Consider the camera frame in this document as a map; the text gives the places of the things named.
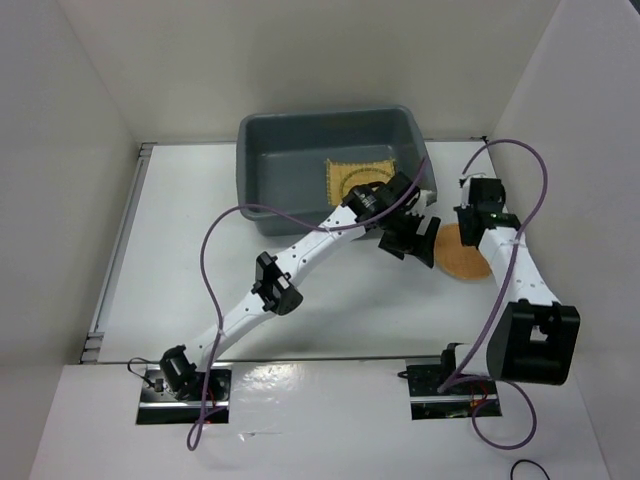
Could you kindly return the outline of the round orange woven tray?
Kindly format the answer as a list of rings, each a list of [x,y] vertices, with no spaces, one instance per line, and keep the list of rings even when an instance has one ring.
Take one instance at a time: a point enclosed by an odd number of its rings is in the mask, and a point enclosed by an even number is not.
[[[439,228],[434,245],[436,265],[446,274],[463,281],[479,281],[491,276],[491,269],[475,247],[461,243],[459,225]]]

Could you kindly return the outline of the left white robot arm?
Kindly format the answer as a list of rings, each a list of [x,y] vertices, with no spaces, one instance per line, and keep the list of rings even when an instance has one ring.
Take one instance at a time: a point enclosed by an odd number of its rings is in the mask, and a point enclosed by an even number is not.
[[[295,244],[274,255],[260,253],[254,282],[239,304],[223,313],[214,300],[216,324],[163,354],[159,365],[166,391],[179,401],[193,400],[200,391],[207,391],[205,375],[218,355],[266,320],[293,312],[303,301],[299,286],[312,269],[372,229],[382,232],[378,247],[383,251],[400,260],[413,256],[433,267],[441,220],[433,217],[426,230],[419,231],[425,216],[413,207],[420,194],[417,182],[404,173],[386,183],[356,185],[320,225]]]

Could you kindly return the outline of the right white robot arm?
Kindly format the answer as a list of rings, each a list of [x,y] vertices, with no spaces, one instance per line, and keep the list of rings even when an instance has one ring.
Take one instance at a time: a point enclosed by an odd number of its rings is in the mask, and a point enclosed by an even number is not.
[[[476,249],[499,286],[481,333],[463,359],[438,369],[441,391],[459,393],[473,380],[468,364],[485,351],[488,375],[498,381],[562,385],[569,375],[580,314],[547,286],[526,245],[521,221],[505,211],[506,191],[497,178],[472,175],[460,180],[457,214],[461,244]]]

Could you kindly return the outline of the grey plastic bin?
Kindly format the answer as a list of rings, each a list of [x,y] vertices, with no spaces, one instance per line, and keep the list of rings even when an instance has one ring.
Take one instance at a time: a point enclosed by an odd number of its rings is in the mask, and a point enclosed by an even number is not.
[[[396,172],[437,192],[418,125],[404,106],[253,114],[239,126],[236,190],[242,215],[265,237],[297,235],[323,221],[355,182],[332,166],[386,180]]]

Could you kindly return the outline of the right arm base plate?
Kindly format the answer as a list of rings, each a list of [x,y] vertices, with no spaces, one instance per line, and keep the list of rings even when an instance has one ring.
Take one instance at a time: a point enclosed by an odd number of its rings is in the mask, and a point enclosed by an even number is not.
[[[407,360],[397,376],[406,381],[413,420],[467,419],[477,407],[480,407],[478,417],[502,415],[497,387],[492,381],[461,383],[439,393],[438,388],[448,377],[439,357]]]

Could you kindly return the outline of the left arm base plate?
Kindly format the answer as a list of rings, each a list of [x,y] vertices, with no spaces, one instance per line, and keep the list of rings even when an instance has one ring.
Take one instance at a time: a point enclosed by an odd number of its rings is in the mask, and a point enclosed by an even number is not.
[[[193,424],[200,414],[202,387],[179,399],[158,365],[148,365],[139,396],[137,425]],[[228,363],[215,364],[205,396],[205,423],[229,420],[232,370]]]

